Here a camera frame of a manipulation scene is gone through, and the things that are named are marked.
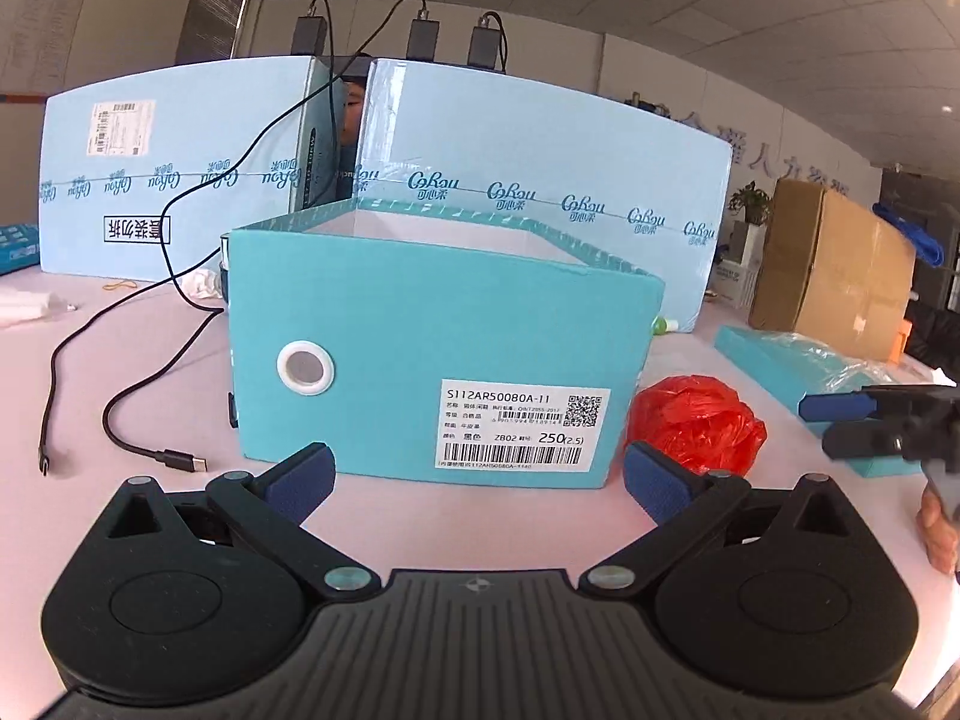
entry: blue handle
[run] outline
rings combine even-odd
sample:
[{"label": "blue handle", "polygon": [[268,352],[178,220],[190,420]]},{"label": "blue handle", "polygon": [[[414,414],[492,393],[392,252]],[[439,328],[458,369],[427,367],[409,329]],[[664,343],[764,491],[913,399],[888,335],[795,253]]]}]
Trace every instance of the blue handle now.
[{"label": "blue handle", "polygon": [[877,401],[865,392],[807,395],[797,413],[804,422],[853,422],[877,410]]}]

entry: white plastic ring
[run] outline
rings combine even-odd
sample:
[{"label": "white plastic ring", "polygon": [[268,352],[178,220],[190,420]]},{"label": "white plastic ring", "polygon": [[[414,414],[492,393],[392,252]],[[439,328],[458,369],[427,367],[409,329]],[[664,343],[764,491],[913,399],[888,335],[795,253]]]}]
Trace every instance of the white plastic ring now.
[{"label": "white plastic ring", "polygon": [[[290,360],[298,352],[304,352],[316,358],[323,369],[323,373],[316,381],[304,381],[290,370]],[[299,395],[319,395],[333,384],[333,358],[323,346],[317,346],[312,341],[290,341],[277,355],[277,375],[280,381]]]}]

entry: person's hand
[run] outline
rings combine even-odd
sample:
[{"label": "person's hand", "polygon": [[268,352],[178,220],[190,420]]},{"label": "person's hand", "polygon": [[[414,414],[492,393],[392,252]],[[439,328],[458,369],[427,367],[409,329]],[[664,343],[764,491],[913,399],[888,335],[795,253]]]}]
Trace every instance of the person's hand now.
[{"label": "person's hand", "polygon": [[920,510],[917,512],[917,527],[926,547],[926,557],[930,565],[944,574],[957,570],[957,541],[960,535],[952,523],[944,517],[937,493],[926,486],[923,498],[920,498]]}]

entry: qr code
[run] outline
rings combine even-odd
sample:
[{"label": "qr code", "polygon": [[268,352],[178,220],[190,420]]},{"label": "qr code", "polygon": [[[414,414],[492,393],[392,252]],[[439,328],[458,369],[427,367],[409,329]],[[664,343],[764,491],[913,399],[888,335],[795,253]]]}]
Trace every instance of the qr code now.
[{"label": "qr code", "polygon": [[570,395],[563,415],[563,427],[596,427],[603,398],[597,395]]}]

